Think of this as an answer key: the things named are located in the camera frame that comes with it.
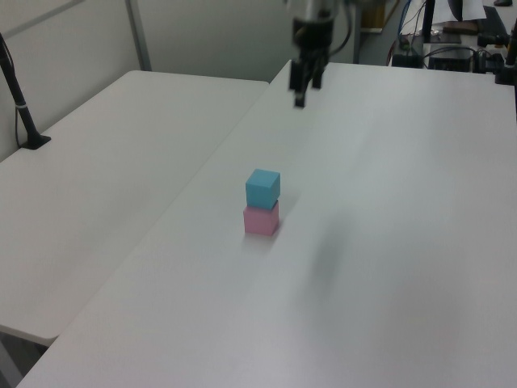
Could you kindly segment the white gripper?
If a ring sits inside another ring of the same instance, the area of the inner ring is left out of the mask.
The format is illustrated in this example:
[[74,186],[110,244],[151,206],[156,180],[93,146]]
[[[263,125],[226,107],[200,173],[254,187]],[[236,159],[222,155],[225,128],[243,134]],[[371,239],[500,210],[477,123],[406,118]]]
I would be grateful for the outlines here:
[[300,60],[291,60],[289,90],[294,93],[294,106],[305,107],[307,88],[307,66],[303,61],[316,61],[313,69],[312,88],[322,88],[322,75],[325,71],[325,61],[330,56],[330,45],[333,40],[334,20],[292,21],[292,42],[299,51]]

